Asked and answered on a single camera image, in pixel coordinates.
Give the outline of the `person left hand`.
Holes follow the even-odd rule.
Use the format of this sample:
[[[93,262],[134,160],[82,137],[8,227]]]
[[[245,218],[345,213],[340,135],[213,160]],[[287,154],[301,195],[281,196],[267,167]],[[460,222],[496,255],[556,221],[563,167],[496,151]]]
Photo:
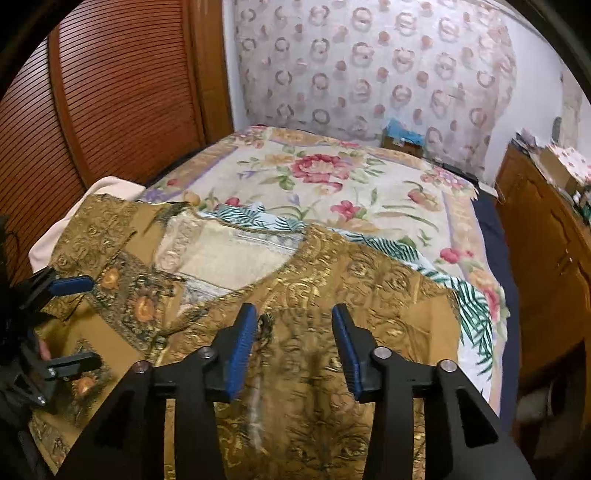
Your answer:
[[[51,353],[49,351],[47,344],[43,340],[40,340],[38,342],[38,344],[39,344],[39,355],[40,355],[41,359],[43,361],[50,361],[51,360]]]

